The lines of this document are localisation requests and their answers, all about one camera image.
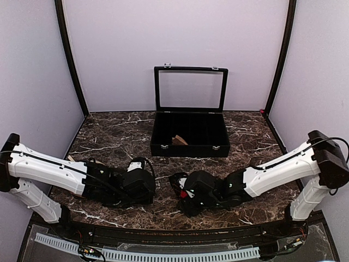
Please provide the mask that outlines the red orange argyle sock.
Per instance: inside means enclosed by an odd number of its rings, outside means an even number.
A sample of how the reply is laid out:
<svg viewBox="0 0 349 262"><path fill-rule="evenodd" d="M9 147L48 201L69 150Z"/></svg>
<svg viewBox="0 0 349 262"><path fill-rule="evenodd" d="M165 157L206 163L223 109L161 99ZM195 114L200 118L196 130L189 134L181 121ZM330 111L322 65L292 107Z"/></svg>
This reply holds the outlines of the red orange argyle sock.
<svg viewBox="0 0 349 262"><path fill-rule="evenodd" d="M182 191L180 192L180 198L181 198L181 199L190 199L191 197L190 197L190 195L188 194L187 191L182 190Z"/></svg>

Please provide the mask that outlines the tan brown sock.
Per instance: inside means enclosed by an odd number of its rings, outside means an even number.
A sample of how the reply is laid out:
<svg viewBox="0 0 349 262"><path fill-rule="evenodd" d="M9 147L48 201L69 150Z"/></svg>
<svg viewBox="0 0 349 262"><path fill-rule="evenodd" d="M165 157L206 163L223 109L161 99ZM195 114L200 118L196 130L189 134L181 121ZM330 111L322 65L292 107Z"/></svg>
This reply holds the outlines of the tan brown sock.
<svg viewBox="0 0 349 262"><path fill-rule="evenodd" d="M188 143L179 135L176 135L172 138L172 144L173 145L185 145L187 146Z"/></svg>

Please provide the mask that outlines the black glass-lid display case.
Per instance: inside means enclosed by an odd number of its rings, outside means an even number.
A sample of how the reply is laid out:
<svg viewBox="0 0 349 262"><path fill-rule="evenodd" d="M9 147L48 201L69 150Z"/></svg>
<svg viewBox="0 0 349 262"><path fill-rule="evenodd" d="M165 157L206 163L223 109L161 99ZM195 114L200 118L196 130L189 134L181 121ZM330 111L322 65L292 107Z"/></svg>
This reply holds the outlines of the black glass-lid display case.
<svg viewBox="0 0 349 262"><path fill-rule="evenodd" d="M222 114L227 79L227 68L170 64L154 67L153 156L228 156L230 141ZM173 145L176 135L188 145Z"/></svg>

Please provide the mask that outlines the cream branch-pattern plate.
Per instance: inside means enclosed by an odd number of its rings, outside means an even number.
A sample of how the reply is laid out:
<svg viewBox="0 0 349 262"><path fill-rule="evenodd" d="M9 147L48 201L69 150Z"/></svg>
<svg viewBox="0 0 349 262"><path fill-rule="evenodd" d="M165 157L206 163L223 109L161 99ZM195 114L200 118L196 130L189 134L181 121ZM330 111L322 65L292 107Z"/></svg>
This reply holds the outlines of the cream branch-pattern plate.
<svg viewBox="0 0 349 262"><path fill-rule="evenodd" d="M92 163L95 163L95 164L102 164L102 165L105 165L105 164L102 163L101 161L98 161L98 160L96 160L96 159L94 159L94 158L91 158L91 159L89 159L88 161L89 161L89 162L92 162Z"/></svg>

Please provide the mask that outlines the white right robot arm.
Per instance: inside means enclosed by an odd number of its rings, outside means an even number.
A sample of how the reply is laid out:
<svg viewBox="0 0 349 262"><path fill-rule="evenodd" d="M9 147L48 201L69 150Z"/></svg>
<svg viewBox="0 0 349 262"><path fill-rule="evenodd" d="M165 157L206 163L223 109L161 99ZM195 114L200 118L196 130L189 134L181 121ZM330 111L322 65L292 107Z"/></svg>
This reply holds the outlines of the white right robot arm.
<svg viewBox="0 0 349 262"><path fill-rule="evenodd" d="M348 183L348 157L338 144L341 139L329 138L318 130L309 132L308 137L295 150L232 172L224 179L203 170L171 175L169 182L179 198L178 209L194 217L204 209L233 208L273 188L309 177L300 195L286 208L286 219L278 225L282 236L291 236L332 189Z"/></svg>

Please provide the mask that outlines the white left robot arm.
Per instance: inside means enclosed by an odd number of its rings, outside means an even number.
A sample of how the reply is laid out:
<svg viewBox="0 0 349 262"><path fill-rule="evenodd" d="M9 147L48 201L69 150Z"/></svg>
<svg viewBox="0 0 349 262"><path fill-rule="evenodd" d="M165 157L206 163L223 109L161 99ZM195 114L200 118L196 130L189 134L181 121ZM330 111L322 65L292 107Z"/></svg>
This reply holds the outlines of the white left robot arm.
<svg viewBox="0 0 349 262"><path fill-rule="evenodd" d="M112 168L91 158L75 162L42 154L20 143L11 133L1 149L1 192L17 196L28 209L39 214L65 238L77 233L70 210L50 199L33 181L60 187L106 207L149 205L155 195L154 170L142 157L133 159L126 170Z"/></svg>

